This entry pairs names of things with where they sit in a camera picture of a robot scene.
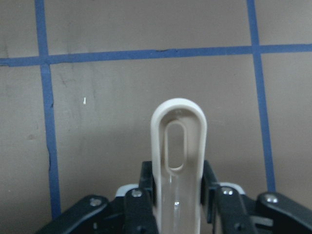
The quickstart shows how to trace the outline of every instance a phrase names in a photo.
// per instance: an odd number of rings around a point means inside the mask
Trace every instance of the blue tape line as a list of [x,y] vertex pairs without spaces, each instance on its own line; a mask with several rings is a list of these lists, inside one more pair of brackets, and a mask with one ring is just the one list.
[[[312,52],[312,44],[260,45],[261,54]],[[246,55],[253,53],[254,46],[210,47],[158,50],[133,50],[50,55],[24,58],[0,58],[0,66],[23,67],[62,62],[92,62],[128,59],[164,59],[199,56]]]
[[96,52],[71,55],[49,56],[50,64],[62,62],[91,62],[108,60],[129,60],[129,59],[162,59],[162,58],[184,58],[198,56],[222,56],[242,55],[252,52],[250,46],[238,47],[214,47],[214,48],[192,48],[192,49],[168,49],[168,50],[134,50],[115,52]]
[[44,0],[35,0],[36,10],[36,25],[39,58],[33,58],[32,62],[40,62],[44,120],[46,141],[49,153],[49,187],[50,187],[50,202],[52,219],[57,218],[61,214],[60,195],[59,195],[59,170],[58,170],[58,155],[55,135],[54,109],[53,109],[53,89],[51,81],[50,65],[45,62],[48,57],[48,43],[45,26]]
[[265,86],[263,77],[262,60],[259,46],[259,35],[256,19],[254,0],[247,0],[249,28],[253,47],[253,64],[256,79],[258,107],[260,116],[260,125],[262,133],[262,145],[264,154],[264,164],[266,169],[267,187],[269,191],[275,191],[275,176],[272,159],[272,148],[270,139],[269,119],[265,97]]
[[24,58],[0,58],[0,66],[9,67],[25,67],[25,66],[38,66],[43,64],[42,58],[36,57],[24,57]]
[[260,51],[263,54],[312,52],[312,44],[261,45]]
[[47,30],[45,26],[44,0],[35,0],[36,26],[39,55],[46,56],[48,52]]
[[51,71],[48,64],[40,66],[47,148],[49,152],[49,184],[52,219],[61,214],[59,195],[58,155],[55,136]]

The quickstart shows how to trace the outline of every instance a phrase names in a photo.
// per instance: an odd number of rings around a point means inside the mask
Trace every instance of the handle hole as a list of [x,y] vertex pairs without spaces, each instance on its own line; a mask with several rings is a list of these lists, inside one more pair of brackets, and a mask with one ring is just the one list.
[[167,150],[168,166],[171,169],[183,165],[185,145],[184,129],[179,122],[171,123],[167,128]]

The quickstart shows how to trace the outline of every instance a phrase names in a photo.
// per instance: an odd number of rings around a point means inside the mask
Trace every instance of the beige plastic handle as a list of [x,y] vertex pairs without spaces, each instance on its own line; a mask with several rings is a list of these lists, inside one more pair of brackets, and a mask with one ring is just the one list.
[[[184,133],[183,162],[176,168],[168,163],[168,129],[172,124],[179,124]],[[162,103],[152,116],[154,213],[161,234],[199,234],[206,132],[207,122],[201,108],[184,98]]]

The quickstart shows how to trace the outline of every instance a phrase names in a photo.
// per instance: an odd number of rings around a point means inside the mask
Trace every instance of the blue tape grid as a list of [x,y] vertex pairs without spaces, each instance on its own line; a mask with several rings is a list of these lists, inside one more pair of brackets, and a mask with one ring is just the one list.
[[255,3],[254,0],[246,0],[246,1],[252,41],[251,46],[169,49],[165,51],[135,50],[135,51],[79,53],[70,55],[49,55],[46,24],[45,24],[45,13],[44,13],[44,0],[35,0],[39,56],[24,57],[24,58],[0,58],[0,66],[1,65],[9,67],[38,66],[38,65],[40,66],[42,89],[43,89],[46,140],[47,140],[47,148],[50,155],[49,183],[50,183],[51,210],[53,219],[56,218],[58,215],[60,215],[61,209],[59,195],[58,157],[57,157],[54,109],[53,109],[53,90],[52,90],[50,65],[63,62],[91,62],[91,61],[127,60],[127,59],[162,59],[162,58],[182,58],[182,57],[185,58],[198,56],[226,56],[226,55],[252,54],[256,78],[256,88],[260,115],[260,125],[262,132],[267,186],[269,191],[275,191],[275,178],[274,178],[272,149],[271,149],[267,105],[265,98],[265,87],[264,87],[261,54],[312,52],[312,44],[260,45],[256,21]]

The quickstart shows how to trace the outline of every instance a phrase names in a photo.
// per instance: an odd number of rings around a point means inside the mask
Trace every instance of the metal screw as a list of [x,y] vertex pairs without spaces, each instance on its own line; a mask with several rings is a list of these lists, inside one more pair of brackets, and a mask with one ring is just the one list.
[[233,194],[233,189],[230,187],[222,187],[222,193],[224,195],[232,195]]
[[265,194],[264,198],[267,202],[278,203],[277,197],[273,194]]
[[99,206],[102,204],[102,201],[98,198],[91,198],[90,199],[90,206]]
[[133,189],[131,195],[133,197],[140,197],[142,196],[142,191],[140,189]]

